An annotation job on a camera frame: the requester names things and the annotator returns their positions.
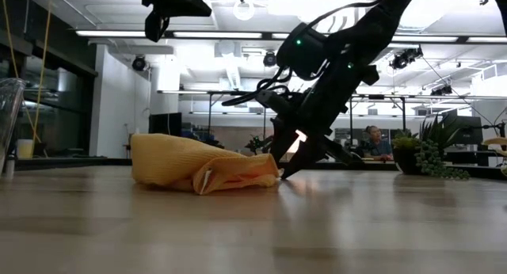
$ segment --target plant pot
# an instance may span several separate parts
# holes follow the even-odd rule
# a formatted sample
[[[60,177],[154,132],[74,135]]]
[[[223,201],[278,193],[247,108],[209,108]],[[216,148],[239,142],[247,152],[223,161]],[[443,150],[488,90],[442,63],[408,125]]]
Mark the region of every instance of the plant pot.
[[[419,152],[416,149],[393,149],[396,166],[400,171],[407,175],[422,175],[421,167],[417,167],[415,154]]]

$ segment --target yellow cup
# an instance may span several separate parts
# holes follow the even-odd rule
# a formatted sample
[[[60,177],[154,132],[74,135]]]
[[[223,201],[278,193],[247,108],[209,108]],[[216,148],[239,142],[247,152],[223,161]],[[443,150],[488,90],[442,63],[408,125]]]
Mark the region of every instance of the yellow cup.
[[[18,139],[17,140],[17,157],[19,159],[32,158],[32,145],[31,139]]]

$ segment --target potted plant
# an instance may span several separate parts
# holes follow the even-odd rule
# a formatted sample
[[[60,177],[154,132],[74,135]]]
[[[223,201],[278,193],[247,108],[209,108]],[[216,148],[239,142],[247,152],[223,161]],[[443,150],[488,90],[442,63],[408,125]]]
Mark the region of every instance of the potted plant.
[[[393,155],[398,169],[407,175],[421,175],[421,167],[417,166],[416,158],[420,149],[421,141],[417,138],[417,134],[399,131],[393,139]]]
[[[438,115],[432,123],[422,123],[419,132],[421,145],[417,147],[415,154],[417,167],[421,172],[432,177],[467,179],[470,177],[467,171],[448,168],[442,158],[444,149],[455,142],[456,134],[460,130],[456,118],[444,116],[438,121]]]

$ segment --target wooden table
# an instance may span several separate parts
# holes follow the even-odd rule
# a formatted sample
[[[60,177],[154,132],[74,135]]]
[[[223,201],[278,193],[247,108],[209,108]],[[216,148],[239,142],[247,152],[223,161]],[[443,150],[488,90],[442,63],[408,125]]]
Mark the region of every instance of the wooden table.
[[[129,167],[0,183],[0,273],[505,273],[507,185],[305,171],[196,196]]]

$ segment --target person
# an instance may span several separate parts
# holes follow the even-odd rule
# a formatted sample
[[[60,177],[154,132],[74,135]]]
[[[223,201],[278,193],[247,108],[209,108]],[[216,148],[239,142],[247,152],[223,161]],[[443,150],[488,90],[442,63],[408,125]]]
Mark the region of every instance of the person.
[[[366,127],[366,132],[370,135],[370,139],[368,149],[364,151],[364,156],[373,160],[392,160],[391,145],[387,140],[382,140],[382,132],[379,128],[376,126]]]

